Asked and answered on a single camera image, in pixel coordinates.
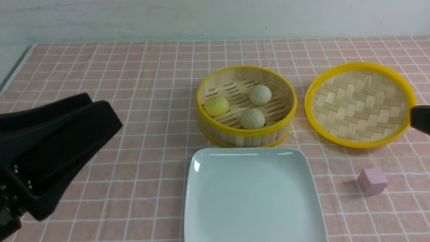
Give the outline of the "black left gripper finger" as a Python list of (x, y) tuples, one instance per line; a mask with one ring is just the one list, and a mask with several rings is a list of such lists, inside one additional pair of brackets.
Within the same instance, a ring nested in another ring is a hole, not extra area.
[(90, 96), (85, 92), (32, 109), (4, 113), (0, 115), (0, 132), (20, 130), (44, 123), (92, 103)]

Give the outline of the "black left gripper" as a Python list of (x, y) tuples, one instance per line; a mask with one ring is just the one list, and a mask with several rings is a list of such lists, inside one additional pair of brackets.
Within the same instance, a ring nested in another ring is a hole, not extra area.
[(74, 178), (122, 128), (100, 100), (31, 127), (1, 133), (1, 241), (28, 212), (42, 221), (57, 208)]

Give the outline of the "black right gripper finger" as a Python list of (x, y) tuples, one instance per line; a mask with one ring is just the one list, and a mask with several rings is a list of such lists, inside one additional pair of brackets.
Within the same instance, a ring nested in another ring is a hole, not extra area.
[(410, 126), (430, 135), (430, 105), (416, 105), (410, 109)]

